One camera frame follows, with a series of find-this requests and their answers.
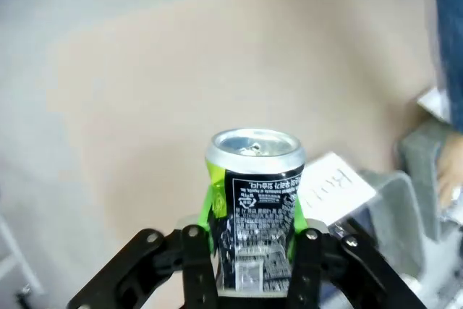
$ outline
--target human hand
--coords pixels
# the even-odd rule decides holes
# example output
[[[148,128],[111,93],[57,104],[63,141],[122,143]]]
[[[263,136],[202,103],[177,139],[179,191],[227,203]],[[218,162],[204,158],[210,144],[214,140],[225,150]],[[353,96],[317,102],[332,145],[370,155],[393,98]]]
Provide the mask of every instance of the human hand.
[[[454,189],[463,185],[463,134],[453,132],[447,137],[438,160],[438,181],[441,207],[447,208]]]

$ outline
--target silver can top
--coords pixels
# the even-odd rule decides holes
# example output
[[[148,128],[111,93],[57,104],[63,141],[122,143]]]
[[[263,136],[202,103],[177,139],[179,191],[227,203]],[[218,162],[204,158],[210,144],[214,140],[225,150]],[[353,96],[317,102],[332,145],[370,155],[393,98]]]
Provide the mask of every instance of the silver can top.
[[[298,139],[275,130],[242,128],[214,135],[206,159],[243,174],[278,174],[305,163]]]

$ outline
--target blue jeans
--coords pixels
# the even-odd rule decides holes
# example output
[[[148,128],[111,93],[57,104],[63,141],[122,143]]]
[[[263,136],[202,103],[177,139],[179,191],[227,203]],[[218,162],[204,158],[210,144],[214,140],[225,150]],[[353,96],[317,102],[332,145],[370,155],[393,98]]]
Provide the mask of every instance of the blue jeans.
[[[463,0],[436,0],[443,73],[454,127],[463,133]]]

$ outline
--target sleeve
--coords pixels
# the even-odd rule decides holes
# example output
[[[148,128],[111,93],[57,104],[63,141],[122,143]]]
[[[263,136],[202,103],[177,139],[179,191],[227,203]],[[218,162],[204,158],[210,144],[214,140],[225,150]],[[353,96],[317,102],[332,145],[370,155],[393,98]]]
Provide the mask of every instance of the sleeve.
[[[463,133],[463,0],[436,0],[443,73],[451,121]]]

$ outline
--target floor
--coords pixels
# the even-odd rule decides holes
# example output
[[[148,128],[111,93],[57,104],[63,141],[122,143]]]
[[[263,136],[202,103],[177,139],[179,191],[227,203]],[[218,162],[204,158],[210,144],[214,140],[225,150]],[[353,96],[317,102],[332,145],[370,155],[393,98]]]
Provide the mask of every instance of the floor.
[[[46,49],[107,18],[176,0],[0,0],[0,212],[62,308],[115,251],[91,210],[59,116],[41,85]]]

